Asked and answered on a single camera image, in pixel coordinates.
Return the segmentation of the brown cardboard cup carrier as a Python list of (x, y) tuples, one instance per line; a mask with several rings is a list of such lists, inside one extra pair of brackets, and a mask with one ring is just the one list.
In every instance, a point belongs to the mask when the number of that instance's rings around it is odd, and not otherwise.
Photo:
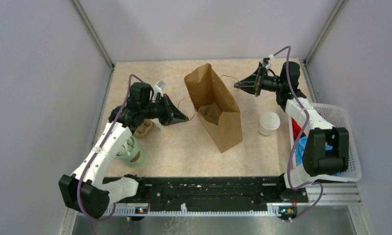
[(214, 125), (218, 125), (222, 110), (218, 107), (216, 103), (204, 105), (199, 108), (198, 112), (203, 116), (203, 118)]

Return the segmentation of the white plastic cup lid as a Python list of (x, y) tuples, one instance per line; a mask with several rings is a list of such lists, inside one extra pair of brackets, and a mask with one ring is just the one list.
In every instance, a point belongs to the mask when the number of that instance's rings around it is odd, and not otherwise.
[(259, 119), (260, 126), (265, 130), (274, 131), (280, 126), (280, 117), (275, 112), (261, 114)]

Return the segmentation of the brown paper bag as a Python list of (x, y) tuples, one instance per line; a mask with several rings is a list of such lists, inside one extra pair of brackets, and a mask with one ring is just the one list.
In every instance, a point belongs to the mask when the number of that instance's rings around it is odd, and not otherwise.
[(195, 116), (220, 153), (243, 141), (241, 110), (231, 91), (210, 63), (184, 77)]

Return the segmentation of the white paper coffee cup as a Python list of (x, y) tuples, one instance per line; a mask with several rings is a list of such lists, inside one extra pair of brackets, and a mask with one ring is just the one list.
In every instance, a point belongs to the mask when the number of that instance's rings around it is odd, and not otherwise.
[(275, 129), (268, 129), (262, 125), (258, 125), (258, 133), (263, 137), (268, 137), (275, 132)]

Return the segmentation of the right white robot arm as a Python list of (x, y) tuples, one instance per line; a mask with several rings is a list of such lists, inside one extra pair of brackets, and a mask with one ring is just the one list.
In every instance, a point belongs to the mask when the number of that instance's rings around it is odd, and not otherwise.
[(247, 78), (234, 84), (236, 89), (259, 96), (261, 91), (274, 92), (281, 109), (300, 126), (300, 134), (307, 141), (302, 154), (302, 163), (294, 166), (289, 161), (284, 183), (276, 187), (276, 197), (288, 202), (295, 190), (311, 184), (326, 175), (344, 172), (349, 161), (349, 132), (326, 121), (314, 109), (306, 95), (298, 88), (300, 65), (288, 61), (283, 64), (279, 76), (270, 70), (268, 58)]

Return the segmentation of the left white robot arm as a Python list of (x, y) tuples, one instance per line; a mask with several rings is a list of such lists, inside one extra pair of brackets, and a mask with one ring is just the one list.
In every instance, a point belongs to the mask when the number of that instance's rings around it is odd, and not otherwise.
[(112, 111), (103, 134), (85, 160), (72, 174), (59, 179), (66, 207), (92, 221), (102, 221), (107, 208), (120, 200), (143, 200), (146, 193), (138, 180), (124, 176), (104, 183), (103, 179), (123, 144), (147, 119), (157, 119), (163, 126), (189, 121), (167, 94), (157, 93), (145, 82), (131, 84), (122, 105)]

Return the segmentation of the stack of white paper cups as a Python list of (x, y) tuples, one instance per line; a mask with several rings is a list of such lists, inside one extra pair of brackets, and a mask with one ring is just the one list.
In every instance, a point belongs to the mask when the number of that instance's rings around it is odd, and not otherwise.
[(159, 130), (167, 129), (167, 126), (162, 125), (158, 118), (151, 119), (151, 121), (154, 123), (155, 127), (157, 127)]

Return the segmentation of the stack of cardboard cup carriers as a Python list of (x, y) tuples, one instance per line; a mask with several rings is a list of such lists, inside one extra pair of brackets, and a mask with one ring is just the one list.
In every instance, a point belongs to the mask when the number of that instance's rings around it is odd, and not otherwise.
[(154, 123), (151, 119), (145, 119), (144, 122), (136, 128), (133, 136), (138, 139), (146, 138), (154, 130)]

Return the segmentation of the red snack packet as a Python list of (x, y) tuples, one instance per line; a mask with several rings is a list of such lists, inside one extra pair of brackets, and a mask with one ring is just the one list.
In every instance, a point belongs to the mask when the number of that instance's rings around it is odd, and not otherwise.
[[(322, 129), (322, 130), (331, 130), (332, 128), (335, 127), (332, 123), (328, 122), (325, 118), (322, 117), (322, 115), (313, 110), (308, 110), (309, 113), (309, 122), (307, 124), (307, 127), (305, 130), (301, 133), (301, 137), (303, 136), (308, 136), (310, 130), (314, 129)], [(296, 119), (291, 118), (291, 144), (294, 144), (294, 141), (297, 139), (298, 133), (300, 133), (302, 125), (303, 124), (298, 124)]]

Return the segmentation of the blue snack packet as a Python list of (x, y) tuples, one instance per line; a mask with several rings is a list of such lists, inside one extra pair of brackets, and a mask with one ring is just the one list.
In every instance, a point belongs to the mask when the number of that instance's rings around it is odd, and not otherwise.
[(337, 175), (345, 168), (346, 158), (338, 146), (321, 137), (301, 137), (296, 147), (296, 165), (303, 165), (310, 176)]

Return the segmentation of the white plastic basket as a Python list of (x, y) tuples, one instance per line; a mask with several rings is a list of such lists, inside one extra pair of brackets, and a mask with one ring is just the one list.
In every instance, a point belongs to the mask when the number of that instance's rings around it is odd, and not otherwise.
[(362, 177), (362, 171), (347, 111), (339, 106), (310, 103), (303, 98), (300, 99), (300, 102), (301, 105), (295, 100), (288, 101), (286, 107), (288, 117), (296, 119), (298, 124), (308, 124), (308, 110), (313, 110), (319, 112), (323, 118), (335, 125), (331, 130), (310, 130), (307, 137), (321, 137), (324, 141), (336, 144), (339, 152), (346, 158), (345, 168), (337, 175), (310, 176), (306, 173), (302, 164), (297, 166), (296, 160), (292, 159), (292, 169), (284, 175), (287, 187), (299, 188), (303, 184), (309, 184), (316, 180), (335, 182), (359, 181)]

